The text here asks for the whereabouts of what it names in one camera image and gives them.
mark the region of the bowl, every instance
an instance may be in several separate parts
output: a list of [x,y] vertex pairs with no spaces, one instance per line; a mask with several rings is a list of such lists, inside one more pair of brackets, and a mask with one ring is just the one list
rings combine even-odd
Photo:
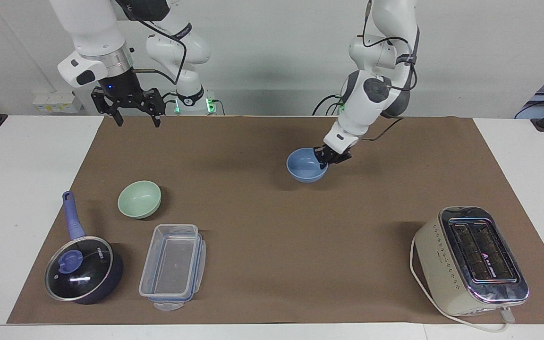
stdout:
[[117,200],[119,211],[127,217],[146,218],[161,205],[161,188],[151,181],[137,181],[128,185]]
[[324,176],[329,164],[320,168],[313,148],[301,148],[293,151],[287,158],[287,170],[294,179],[302,183],[313,183]]

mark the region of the white table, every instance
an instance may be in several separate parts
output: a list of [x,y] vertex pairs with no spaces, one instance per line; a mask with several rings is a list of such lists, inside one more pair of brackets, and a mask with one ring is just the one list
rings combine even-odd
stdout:
[[[544,339],[544,325],[517,324],[501,334],[418,323],[4,325],[101,121],[10,116],[0,127],[0,339]],[[544,241],[544,133],[527,120],[475,123]]]

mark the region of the purple handle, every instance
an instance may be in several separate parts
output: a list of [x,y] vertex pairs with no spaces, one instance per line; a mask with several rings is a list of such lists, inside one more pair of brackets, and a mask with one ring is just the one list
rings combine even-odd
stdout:
[[84,237],[85,231],[77,217],[77,207],[75,207],[73,192],[67,191],[62,194],[62,206],[64,207],[64,217],[67,218],[68,234],[71,239]]

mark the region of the white power cord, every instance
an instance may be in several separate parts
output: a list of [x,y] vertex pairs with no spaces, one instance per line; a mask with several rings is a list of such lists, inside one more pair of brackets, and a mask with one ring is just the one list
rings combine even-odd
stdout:
[[505,329],[507,329],[507,326],[510,323],[515,323],[515,319],[513,318],[513,314],[511,314],[511,308],[509,308],[509,307],[503,308],[503,310],[501,310],[501,316],[503,317],[503,321],[505,321],[505,323],[503,324],[503,326],[501,326],[500,329],[489,329],[489,328],[486,328],[486,327],[482,327],[480,325],[476,325],[475,323],[468,323],[467,321],[463,321],[463,320],[461,320],[459,318],[455,318],[454,316],[446,314],[444,311],[442,311],[440,309],[440,307],[438,307],[438,305],[436,304],[434,299],[432,299],[432,296],[429,295],[429,293],[427,292],[427,289],[425,289],[425,287],[421,283],[421,280],[419,280],[419,276],[417,276],[417,274],[415,273],[415,269],[413,269],[413,254],[414,254],[414,251],[415,251],[415,238],[413,237],[413,241],[410,243],[410,272],[415,277],[415,280],[417,281],[417,283],[421,287],[421,290],[423,290],[426,297],[429,299],[429,302],[432,303],[432,305],[434,307],[436,307],[436,309],[438,310],[438,312],[440,312],[440,314],[442,314],[442,315],[446,316],[447,318],[449,318],[451,320],[454,320],[454,321],[456,321],[458,323],[462,323],[463,325],[467,325],[469,327],[479,329],[480,331],[486,331],[486,332],[490,332],[490,333],[501,333],[502,331],[505,331]]

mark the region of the toaster slot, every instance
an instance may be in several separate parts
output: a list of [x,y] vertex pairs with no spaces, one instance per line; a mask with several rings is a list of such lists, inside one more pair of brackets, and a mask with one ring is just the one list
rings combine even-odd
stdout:
[[518,280],[501,239],[488,222],[453,221],[450,225],[474,282],[483,284]]

